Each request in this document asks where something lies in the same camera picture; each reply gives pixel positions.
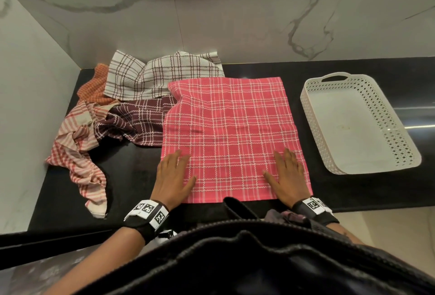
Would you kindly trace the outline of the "person's left hand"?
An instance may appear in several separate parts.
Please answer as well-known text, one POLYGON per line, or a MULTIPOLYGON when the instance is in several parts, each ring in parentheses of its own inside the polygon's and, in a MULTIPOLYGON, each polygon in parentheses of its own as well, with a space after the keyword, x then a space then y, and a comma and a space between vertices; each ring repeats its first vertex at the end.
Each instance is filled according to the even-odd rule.
POLYGON ((177 208, 187 197, 184 197, 184 176, 190 160, 189 155, 181 156, 178 167, 178 175, 170 175, 170 154, 166 155, 161 162, 165 162, 164 180, 158 181, 158 167, 156 181, 150 199, 164 204, 171 212, 177 208))

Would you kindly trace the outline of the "person's right hand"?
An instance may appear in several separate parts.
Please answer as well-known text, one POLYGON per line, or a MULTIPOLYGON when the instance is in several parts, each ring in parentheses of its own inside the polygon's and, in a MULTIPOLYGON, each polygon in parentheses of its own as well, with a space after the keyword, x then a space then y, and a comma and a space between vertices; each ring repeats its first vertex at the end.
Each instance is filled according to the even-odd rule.
POLYGON ((297 160, 296 156, 294 174, 290 174, 286 171, 285 150, 283 154, 275 151, 274 159, 278 173, 278 178, 276 179, 280 183, 280 189, 273 190, 276 194, 276 197, 290 209, 299 200, 304 200, 311 197, 312 194, 309 191, 307 184, 301 184, 299 182, 298 164, 301 163, 297 160))

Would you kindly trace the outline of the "red checked cloth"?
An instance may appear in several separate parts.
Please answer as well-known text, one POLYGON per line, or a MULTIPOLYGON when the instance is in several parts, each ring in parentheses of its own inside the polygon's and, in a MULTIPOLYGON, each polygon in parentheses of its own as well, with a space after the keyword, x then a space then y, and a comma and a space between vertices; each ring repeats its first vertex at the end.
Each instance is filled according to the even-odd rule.
POLYGON ((187 204, 275 199, 263 177, 278 177, 274 152, 293 151, 312 187, 280 77, 195 78, 171 82, 177 103, 164 118, 161 157, 189 155, 184 182, 197 178, 187 204))

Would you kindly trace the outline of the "person's left forearm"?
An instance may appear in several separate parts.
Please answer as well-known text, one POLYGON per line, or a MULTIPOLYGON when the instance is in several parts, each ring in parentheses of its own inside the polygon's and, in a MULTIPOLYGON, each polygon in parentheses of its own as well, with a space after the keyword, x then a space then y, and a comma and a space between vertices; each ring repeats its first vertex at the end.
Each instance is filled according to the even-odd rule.
POLYGON ((137 230, 122 227, 44 295, 72 295, 135 259, 144 246, 144 238, 137 230))

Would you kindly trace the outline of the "person's right forearm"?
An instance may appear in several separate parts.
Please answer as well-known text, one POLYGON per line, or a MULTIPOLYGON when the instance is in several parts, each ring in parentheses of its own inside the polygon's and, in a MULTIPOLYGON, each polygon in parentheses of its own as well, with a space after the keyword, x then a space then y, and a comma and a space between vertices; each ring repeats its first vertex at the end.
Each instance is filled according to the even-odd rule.
POLYGON ((354 234, 352 234, 349 230, 347 230, 345 227, 343 227, 340 223, 329 223, 327 225, 327 228, 345 236, 354 244, 365 245, 365 243, 363 243, 358 237, 356 237, 354 234))

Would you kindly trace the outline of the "black right wristband with markers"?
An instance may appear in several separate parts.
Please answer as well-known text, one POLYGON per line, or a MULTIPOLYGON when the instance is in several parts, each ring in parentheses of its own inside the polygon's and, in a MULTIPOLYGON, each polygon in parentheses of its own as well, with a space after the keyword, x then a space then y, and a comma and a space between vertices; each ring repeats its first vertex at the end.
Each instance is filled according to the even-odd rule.
POLYGON ((292 206, 291 211, 298 215, 304 215, 308 219, 313 220, 322 226, 340 223, 334 216, 333 211, 319 198, 313 196, 296 202, 292 206))

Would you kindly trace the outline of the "black wristband with markers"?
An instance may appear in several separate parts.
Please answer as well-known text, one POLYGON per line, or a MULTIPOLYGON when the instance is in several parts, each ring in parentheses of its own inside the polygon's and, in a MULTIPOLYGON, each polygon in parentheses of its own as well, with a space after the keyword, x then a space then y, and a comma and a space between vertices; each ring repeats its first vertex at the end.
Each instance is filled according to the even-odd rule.
POLYGON ((159 201, 141 200, 125 216, 123 226, 138 231, 147 244, 159 234, 169 213, 167 207, 159 201))
POLYGON ((340 223, 334 216, 333 211, 319 198, 313 196, 296 202, 292 206, 291 211, 298 215, 304 215, 308 219, 313 220, 322 226, 340 223))

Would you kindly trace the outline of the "black left wristband with markers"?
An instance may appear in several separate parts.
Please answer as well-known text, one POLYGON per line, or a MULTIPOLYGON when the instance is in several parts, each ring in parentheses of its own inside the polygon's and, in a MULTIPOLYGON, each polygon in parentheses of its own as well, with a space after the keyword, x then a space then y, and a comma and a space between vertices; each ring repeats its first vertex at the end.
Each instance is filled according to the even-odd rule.
POLYGON ((138 231, 147 244, 159 234, 169 213, 167 207, 159 201, 141 200, 125 216, 123 226, 138 231))

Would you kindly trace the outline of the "maroon checked cloth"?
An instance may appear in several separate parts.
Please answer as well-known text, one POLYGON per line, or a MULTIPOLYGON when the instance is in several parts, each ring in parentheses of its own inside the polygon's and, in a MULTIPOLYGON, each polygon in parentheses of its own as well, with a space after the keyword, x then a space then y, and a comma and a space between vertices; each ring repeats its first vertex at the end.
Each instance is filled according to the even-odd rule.
POLYGON ((105 119, 95 122, 95 138, 127 139, 137 146, 161 147, 164 118, 176 103, 173 95, 122 102, 112 107, 105 119))

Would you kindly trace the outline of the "white perforated plastic tray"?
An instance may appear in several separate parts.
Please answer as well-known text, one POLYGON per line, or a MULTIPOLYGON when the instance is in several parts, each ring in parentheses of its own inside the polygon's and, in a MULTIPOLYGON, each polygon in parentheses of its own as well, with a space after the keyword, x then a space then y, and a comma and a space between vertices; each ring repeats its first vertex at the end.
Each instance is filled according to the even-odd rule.
POLYGON ((335 72, 305 81, 301 103, 333 174, 374 174, 421 165, 414 141, 376 81, 335 72))

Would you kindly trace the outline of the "beige cloth with red stripes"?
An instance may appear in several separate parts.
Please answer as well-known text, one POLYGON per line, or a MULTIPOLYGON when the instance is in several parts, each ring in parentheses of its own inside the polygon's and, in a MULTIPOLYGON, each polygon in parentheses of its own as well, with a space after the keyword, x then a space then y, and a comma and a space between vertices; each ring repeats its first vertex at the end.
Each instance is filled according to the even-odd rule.
POLYGON ((89 151, 98 147, 94 126, 105 120, 108 112, 120 102, 109 105, 84 100, 73 107, 64 118, 46 163, 69 170, 70 179, 87 201, 86 208, 94 218, 104 219, 107 211, 106 177, 91 160, 89 151))

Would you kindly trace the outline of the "person's black clothing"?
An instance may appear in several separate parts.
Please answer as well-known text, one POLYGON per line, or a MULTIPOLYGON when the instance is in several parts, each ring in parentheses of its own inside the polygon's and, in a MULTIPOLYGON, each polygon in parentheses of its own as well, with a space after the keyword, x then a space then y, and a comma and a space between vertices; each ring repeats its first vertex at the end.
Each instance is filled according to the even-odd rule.
POLYGON ((228 220, 177 235, 74 295, 435 295, 435 278, 323 226, 228 220))

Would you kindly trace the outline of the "white cloth with brown checks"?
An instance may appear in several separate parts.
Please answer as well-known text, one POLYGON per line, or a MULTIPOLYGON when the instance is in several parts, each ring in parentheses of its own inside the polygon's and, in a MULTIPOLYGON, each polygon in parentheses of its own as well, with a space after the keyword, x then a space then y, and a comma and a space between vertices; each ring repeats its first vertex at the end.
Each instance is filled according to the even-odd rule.
POLYGON ((145 63, 117 50, 108 67, 104 95, 119 101, 155 99, 170 94, 171 82, 224 76, 217 52, 177 51, 145 63))

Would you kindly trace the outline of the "orange checked cloth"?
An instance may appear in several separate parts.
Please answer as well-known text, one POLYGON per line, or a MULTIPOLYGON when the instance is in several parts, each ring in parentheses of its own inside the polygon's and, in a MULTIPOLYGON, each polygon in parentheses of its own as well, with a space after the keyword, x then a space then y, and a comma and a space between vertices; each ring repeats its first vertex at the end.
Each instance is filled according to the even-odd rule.
POLYGON ((116 99, 104 94, 108 71, 108 65, 103 63, 97 64, 92 79, 79 88, 77 92, 79 100, 85 101, 86 103, 97 103, 101 106, 116 102, 116 99))

